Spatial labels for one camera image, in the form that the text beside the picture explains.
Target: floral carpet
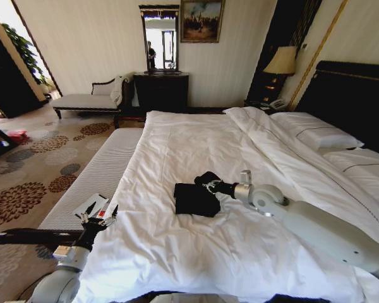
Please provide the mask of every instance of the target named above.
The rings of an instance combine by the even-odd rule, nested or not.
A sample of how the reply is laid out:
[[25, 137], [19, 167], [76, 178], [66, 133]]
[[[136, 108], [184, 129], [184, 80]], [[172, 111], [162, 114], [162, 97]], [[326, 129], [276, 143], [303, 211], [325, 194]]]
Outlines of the floral carpet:
[[[45, 105], [20, 117], [0, 119], [4, 132], [24, 129], [29, 137], [0, 156], [0, 231], [37, 228], [114, 131], [112, 115], [63, 111], [62, 116], [59, 120]], [[143, 123], [120, 122], [120, 127]], [[0, 303], [17, 299], [55, 265], [44, 246], [0, 246]]]

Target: mirror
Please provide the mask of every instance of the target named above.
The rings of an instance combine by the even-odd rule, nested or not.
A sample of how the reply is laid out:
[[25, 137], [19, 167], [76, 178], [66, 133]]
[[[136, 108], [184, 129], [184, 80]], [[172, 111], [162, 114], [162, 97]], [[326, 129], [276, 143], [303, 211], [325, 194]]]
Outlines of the mirror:
[[139, 5], [147, 70], [178, 71], [178, 5]]

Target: framed painting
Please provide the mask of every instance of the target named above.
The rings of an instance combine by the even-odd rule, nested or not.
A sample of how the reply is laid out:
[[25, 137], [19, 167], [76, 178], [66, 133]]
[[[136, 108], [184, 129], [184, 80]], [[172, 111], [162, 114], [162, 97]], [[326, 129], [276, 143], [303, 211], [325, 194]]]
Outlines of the framed painting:
[[219, 42], [224, 5], [224, 0], [181, 0], [181, 42]]

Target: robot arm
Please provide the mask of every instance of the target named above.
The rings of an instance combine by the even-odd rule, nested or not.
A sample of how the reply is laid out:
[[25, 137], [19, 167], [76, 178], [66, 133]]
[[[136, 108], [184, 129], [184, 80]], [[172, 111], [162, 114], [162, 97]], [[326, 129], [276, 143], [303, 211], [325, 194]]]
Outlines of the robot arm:
[[240, 184], [214, 180], [204, 186], [211, 193], [229, 194], [262, 215], [275, 216], [312, 246], [379, 279], [379, 244], [352, 224], [309, 203], [287, 199], [275, 186], [253, 186], [249, 170], [242, 171]]
[[109, 218], [103, 219], [105, 208], [100, 211], [97, 218], [89, 218], [88, 215], [93, 210], [94, 204], [81, 214], [84, 231], [80, 238], [71, 247], [59, 246], [55, 250], [53, 255], [59, 261], [56, 271], [39, 282], [27, 303], [70, 303], [73, 301], [80, 288], [78, 278], [92, 250], [95, 236], [116, 221], [118, 206]]

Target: white card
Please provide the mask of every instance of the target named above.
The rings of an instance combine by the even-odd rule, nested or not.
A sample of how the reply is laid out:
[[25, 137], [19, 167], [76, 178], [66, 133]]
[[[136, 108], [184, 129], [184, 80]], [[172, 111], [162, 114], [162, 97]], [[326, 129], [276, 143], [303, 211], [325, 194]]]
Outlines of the white card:
[[78, 208], [73, 210], [73, 214], [80, 218], [81, 214], [84, 213], [87, 210], [87, 208], [95, 202], [93, 210], [91, 211], [91, 213], [88, 214], [89, 217], [92, 217], [108, 202], [108, 200], [109, 199], [107, 199], [104, 196], [101, 196], [99, 193], [95, 193], [91, 197], [89, 197], [86, 200], [86, 202], [84, 202]]

